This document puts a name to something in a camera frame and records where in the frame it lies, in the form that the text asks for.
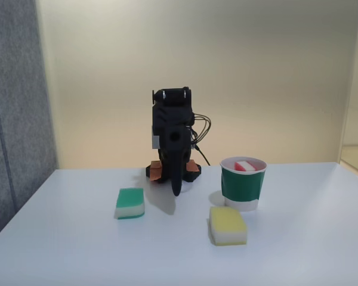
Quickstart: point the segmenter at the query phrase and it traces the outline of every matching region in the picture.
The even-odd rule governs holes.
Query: white table
[[[220,167],[174,198],[143,169],[57,170],[0,233],[0,285],[358,285],[358,177],[335,163],[269,165],[248,244],[216,247]],[[113,218],[119,188],[146,213]]]

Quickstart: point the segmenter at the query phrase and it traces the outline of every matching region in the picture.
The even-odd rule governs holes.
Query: green paper cup
[[[234,164],[239,161],[249,162],[256,171],[236,171]],[[224,159],[220,165],[221,192],[226,206],[240,212],[255,210],[260,198],[267,163],[255,158],[232,157]]]

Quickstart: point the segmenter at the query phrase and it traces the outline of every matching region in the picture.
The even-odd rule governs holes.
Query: sponge
[[[142,188],[120,189],[115,208],[116,219],[132,219],[144,214]]]
[[[237,210],[231,207],[211,207],[209,225],[217,246],[246,244],[246,224]]]
[[[235,162],[234,169],[236,171],[245,171],[245,172],[257,171],[256,168],[247,161]]]

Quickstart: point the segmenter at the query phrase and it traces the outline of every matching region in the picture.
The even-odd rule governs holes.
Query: white cup rim
[[[258,170],[258,171],[250,171],[250,172],[246,172],[246,171],[236,171],[230,167],[226,167],[226,164],[229,164],[230,163],[235,163],[237,161],[253,161],[253,162],[257,162],[259,164],[263,164],[265,165],[265,167],[261,170]],[[253,175],[253,174],[257,174],[257,173],[263,173],[266,171],[267,167],[268,167],[268,164],[260,159],[257,159],[257,158],[252,158],[252,157],[229,157],[229,158],[225,158],[223,159],[221,162],[220,162],[220,166],[223,168],[223,169],[226,169],[232,173],[236,173],[236,174],[240,174],[240,175]]]

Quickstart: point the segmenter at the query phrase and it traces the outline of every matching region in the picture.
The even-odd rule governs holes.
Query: black wire
[[[192,126],[189,126],[189,129],[190,129],[190,132],[191,132],[191,138],[192,138],[191,144],[194,146],[195,150],[198,151],[203,156],[204,160],[210,166],[209,161],[204,156],[203,152],[201,152],[201,150],[200,150],[199,146],[197,145],[197,143],[199,143],[201,140],[203,140],[204,137],[207,135],[208,131],[210,130],[210,128],[211,128],[211,119],[208,116],[201,115],[201,114],[194,113],[194,115],[195,115],[195,120],[204,121],[205,124],[204,124],[203,130],[199,134],[195,130],[192,129]]]
[[[195,145],[195,150],[197,150],[203,156],[204,160],[210,166],[211,164],[209,163],[209,161],[207,160],[207,158],[204,156],[203,152],[201,152],[200,148],[197,145]]]

